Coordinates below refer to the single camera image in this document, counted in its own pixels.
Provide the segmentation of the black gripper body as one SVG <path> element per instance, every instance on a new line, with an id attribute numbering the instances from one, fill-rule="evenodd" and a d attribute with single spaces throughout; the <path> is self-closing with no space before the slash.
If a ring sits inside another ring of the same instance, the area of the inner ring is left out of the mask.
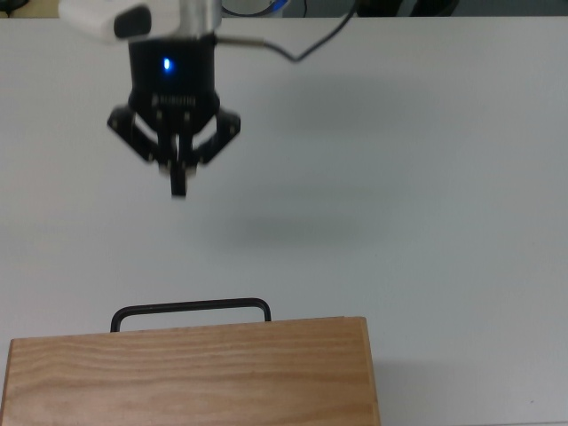
<path id="1" fill-rule="evenodd" d="M 206 123 L 220 108 L 215 90 L 213 36 L 155 38 L 128 44 L 132 88 L 128 105 L 146 122 L 163 109 Z"/>

